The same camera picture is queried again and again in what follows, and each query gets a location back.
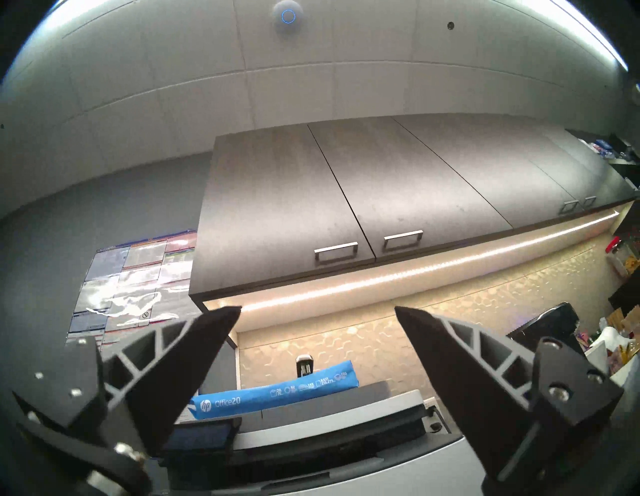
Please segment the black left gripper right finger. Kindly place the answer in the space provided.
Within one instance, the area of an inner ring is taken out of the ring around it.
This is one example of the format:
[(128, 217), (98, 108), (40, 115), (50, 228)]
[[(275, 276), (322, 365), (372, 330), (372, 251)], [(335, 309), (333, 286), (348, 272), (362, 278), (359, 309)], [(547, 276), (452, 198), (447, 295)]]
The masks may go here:
[(532, 349), (478, 325), (396, 306), (432, 387), (485, 471), (485, 483), (558, 483), (582, 465), (623, 397), (579, 344), (539, 334)]

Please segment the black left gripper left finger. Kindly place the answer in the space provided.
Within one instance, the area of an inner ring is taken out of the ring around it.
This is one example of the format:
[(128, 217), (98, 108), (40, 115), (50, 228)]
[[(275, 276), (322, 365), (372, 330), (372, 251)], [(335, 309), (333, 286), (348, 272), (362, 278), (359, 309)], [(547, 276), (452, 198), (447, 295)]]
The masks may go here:
[(25, 372), (13, 395), (41, 425), (89, 446), (156, 455), (204, 382), (241, 306), (145, 328), (101, 354), (79, 338)]

